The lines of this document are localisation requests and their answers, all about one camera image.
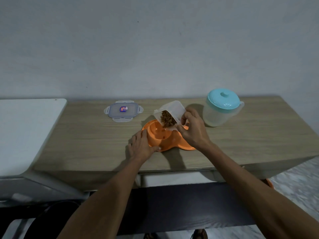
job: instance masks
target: lid label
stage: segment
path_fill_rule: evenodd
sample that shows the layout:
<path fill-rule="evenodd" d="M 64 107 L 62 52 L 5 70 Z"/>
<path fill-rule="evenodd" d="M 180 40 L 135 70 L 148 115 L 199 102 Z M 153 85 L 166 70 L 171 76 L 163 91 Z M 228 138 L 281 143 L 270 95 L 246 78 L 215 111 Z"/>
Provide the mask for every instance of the lid label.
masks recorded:
<path fill-rule="evenodd" d="M 127 111 L 127 106 L 121 106 L 120 112 L 126 112 Z"/>

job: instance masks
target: orange pet bowl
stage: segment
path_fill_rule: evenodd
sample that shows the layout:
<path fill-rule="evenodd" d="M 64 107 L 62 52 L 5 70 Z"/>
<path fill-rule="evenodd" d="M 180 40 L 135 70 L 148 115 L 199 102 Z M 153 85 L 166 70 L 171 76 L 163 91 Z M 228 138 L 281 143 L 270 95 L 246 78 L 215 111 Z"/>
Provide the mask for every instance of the orange pet bowl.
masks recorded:
<path fill-rule="evenodd" d="M 162 151 L 169 150 L 173 147 L 179 147 L 184 150 L 195 150 L 191 145 L 189 145 L 181 134 L 174 130 L 170 131 L 162 127 L 158 120 L 151 120 L 145 124 L 142 130 L 147 130 L 147 140 L 148 144 L 153 146 L 159 146 Z"/>

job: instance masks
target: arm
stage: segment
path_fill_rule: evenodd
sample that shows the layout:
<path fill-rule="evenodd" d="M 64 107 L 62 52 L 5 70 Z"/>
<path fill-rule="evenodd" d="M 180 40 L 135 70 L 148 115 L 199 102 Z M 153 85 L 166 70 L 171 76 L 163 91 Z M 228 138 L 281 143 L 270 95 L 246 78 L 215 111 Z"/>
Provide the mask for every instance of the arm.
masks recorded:
<path fill-rule="evenodd" d="M 158 150 L 159 147 L 149 147 L 146 130 L 136 133 L 129 144 L 128 164 L 75 211 L 58 239 L 115 238 L 135 177 Z"/>
<path fill-rule="evenodd" d="M 276 190 L 243 169 L 213 144 L 204 121 L 193 108 L 187 108 L 177 128 L 183 138 L 202 152 L 237 192 L 266 238 L 319 238 L 319 223 Z"/>

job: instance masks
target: dry pet food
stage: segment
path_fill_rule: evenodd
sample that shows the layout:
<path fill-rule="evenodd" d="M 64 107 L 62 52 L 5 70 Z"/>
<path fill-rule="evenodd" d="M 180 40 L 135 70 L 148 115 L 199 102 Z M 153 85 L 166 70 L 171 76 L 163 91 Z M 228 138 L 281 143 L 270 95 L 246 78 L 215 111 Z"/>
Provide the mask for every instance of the dry pet food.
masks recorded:
<path fill-rule="evenodd" d="M 160 119 L 161 122 L 164 124 L 163 127 L 170 127 L 177 123 L 168 111 L 162 111 Z"/>

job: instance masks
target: wall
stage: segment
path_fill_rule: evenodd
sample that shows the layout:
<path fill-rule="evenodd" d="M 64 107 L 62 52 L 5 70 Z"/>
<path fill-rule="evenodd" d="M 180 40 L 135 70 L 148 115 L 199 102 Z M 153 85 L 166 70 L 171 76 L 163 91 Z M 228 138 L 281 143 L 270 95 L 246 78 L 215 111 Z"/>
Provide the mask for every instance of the wall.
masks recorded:
<path fill-rule="evenodd" d="M 319 132 L 319 0 L 1 0 L 0 98 L 279 94 Z"/>

